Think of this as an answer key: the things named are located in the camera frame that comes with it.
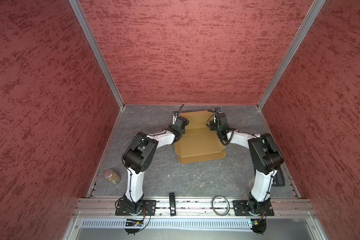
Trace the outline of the brown cardboard box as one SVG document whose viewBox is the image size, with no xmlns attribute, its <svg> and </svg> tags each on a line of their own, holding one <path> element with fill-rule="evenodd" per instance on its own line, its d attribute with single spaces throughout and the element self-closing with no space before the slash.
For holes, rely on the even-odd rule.
<svg viewBox="0 0 360 240">
<path fill-rule="evenodd" d="M 214 119 L 209 111 L 180 113 L 189 124 L 182 138 L 174 144 L 175 154 L 180 164 L 192 164 L 224 159 L 226 147 L 220 142 L 217 133 L 207 126 Z"/>
</svg>

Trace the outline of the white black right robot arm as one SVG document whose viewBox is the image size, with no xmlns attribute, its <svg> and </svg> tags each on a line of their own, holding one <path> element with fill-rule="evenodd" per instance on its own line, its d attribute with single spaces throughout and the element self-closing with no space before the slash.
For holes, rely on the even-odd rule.
<svg viewBox="0 0 360 240">
<path fill-rule="evenodd" d="M 206 124 L 223 146 L 238 145 L 250 150 L 255 168 L 255 180 L 249 193 L 247 210 L 254 215 L 264 212 L 271 206 L 271 188 L 284 158 L 273 136 L 269 133 L 255 135 L 231 128 L 224 113 L 209 110 L 213 120 Z"/>
</svg>

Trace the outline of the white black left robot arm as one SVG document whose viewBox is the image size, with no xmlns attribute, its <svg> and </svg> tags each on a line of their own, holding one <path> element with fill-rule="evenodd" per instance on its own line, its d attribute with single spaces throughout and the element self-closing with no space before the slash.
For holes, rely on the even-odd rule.
<svg viewBox="0 0 360 240">
<path fill-rule="evenodd" d="M 175 116 L 173 124 L 158 133 L 135 133 L 125 147 L 122 162 L 128 172 L 128 185 L 124 199 L 126 206 L 134 212 L 138 212 L 143 206 L 144 175 L 153 161 L 156 150 L 178 142 L 185 134 L 188 124 L 188 119 Z"/>
</svg>

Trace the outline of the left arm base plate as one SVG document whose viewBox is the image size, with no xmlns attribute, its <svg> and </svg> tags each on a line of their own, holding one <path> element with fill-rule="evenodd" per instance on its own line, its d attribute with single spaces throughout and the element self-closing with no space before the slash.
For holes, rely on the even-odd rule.
<svg viewBox="0 0 360 240">
<path fill-rule="evenodd" d="M 139 200 L 133 203 L 122 198 L 115 203 L 116 216 L 154 216 L 156 211 L 156 200 Z"/>
</svg>

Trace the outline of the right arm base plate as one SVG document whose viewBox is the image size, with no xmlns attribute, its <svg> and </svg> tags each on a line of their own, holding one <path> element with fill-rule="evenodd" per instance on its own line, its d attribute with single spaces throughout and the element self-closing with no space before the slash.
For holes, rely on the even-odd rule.
<svg viewBox="0 0 360 240">
<path fill-rule="evenodd" d="M 271 205 L 271 199 L 264 202 L 257 202 L 256 200 L 235 200 L 232 201 L 233 210 L 237 217 L 262 217 L 275 215 Z"/>
</svg>

